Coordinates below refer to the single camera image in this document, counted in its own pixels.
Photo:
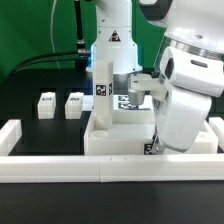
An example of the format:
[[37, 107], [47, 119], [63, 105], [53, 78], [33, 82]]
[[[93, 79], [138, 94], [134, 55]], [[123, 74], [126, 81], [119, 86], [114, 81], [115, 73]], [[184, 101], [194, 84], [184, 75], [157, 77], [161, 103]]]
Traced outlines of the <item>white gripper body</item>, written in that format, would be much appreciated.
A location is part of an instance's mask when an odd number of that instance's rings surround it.
[[153, 99], [155, 132], [165, 149], [187, 151], [194, 143], [211, 108], [224, 91], [224, 62], [167, 47], [159, 76], [132, 75], [129, 99], [141, 105], [145, 93]]

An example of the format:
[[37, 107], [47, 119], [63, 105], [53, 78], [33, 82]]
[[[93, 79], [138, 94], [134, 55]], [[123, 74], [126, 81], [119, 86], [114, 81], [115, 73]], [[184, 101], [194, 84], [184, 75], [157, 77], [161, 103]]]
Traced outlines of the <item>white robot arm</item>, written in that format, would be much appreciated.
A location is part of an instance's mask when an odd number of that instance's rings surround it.
[[224, 0], [138, 0], [150, 24], [165, 30], [154, 78], [141, 72], [131, 35], [131, 0], [96, 0], [97, 39], [91, 61], [109, 60], [116, 74], [130, 74], [129, 100], [153, 99], [153, 150], [185, 152], [224, 92]]

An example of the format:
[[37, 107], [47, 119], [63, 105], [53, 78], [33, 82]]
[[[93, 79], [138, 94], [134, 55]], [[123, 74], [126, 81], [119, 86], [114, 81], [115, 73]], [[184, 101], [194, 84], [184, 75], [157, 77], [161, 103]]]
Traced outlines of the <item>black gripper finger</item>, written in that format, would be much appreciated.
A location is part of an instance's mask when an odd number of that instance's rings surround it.
[[158, 135], [153, 136], [151, 153], [153, 155], [161, 155], [164, 153], [164, 147], [160, 144]]

